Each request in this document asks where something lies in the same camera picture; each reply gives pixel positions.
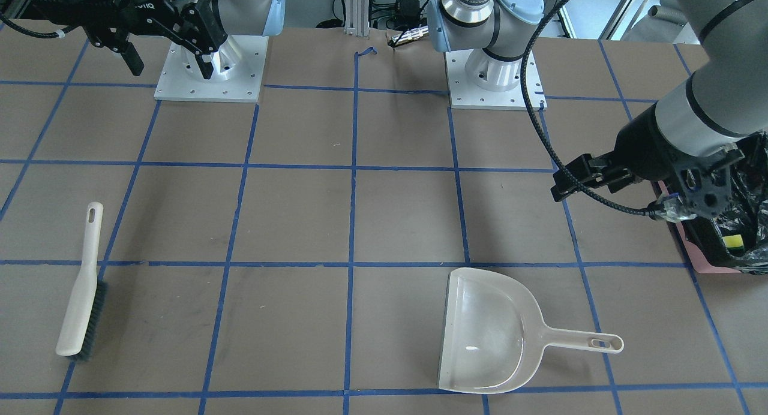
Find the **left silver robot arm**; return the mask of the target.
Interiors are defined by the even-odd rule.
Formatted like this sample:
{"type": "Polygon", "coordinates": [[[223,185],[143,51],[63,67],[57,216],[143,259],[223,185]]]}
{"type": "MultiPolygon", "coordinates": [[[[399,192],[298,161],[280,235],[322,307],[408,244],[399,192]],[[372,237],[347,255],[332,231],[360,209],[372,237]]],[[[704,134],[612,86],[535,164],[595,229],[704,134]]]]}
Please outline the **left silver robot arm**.
{"type": "MultiPolygon", "coordinates": [[[[708,63],[617,134],[604,174],[683,183],[727,166],[725,148],[766,129],[766,0],[675,0],[708,63]]],[[[497,66],[526,66],[554,16],[543,0],[429,0],[438,52],[472,50],[497,66]]]]}

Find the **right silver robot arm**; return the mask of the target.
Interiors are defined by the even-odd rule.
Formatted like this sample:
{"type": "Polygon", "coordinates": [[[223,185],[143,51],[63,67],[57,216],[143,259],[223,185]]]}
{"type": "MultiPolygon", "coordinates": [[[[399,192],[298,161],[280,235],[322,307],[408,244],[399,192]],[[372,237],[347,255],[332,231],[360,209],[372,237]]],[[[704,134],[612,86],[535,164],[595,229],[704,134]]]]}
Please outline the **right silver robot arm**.
{"type": "Polygon", "coordinates": [[[214,74],[214,55],[234,35],[273,36],[284,27],[284,0],[30,0],[45,19],[82,28],[96,48],[123,58],[135,76],[145,65],[130,35],[161,36],[192,55],[201,76],[214,74]]]}

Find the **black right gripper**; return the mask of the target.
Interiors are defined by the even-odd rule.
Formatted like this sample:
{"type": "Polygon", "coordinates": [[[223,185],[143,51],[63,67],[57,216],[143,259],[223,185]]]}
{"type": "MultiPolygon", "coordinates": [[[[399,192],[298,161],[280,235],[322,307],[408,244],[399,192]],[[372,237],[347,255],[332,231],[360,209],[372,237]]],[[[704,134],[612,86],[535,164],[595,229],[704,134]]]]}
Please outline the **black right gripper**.
{"type": "Polygon", "coordinates": [[[163,36],[194,54],[205,80],[214,73],[213,57],[227,40],[211,0],[31,0],[31,5],[57,25],[82,27],[93,44],[118,49],[132,76],[145,63],[128,34],[163,36]]]}

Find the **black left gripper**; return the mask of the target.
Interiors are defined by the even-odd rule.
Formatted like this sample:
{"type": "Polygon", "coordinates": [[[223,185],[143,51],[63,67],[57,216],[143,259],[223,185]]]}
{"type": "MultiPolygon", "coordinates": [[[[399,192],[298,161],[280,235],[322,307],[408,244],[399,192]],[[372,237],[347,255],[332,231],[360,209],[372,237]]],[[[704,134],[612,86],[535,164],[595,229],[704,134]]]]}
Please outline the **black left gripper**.
{"type": "MultiPolygon", "coordinates": [[[[642,180],[662,182],[674,174],[670,156],[676,148],[664,138],[656,121],[656,107],[651,106],[620,129],[614,149],[600,157],[582,154],[565,166],[586,188],[608,186],[611,193],[642,180]]],[[[550,188],[555,202],[562,202],[581,191],[565,171],[553,175],[550,188]]]]}

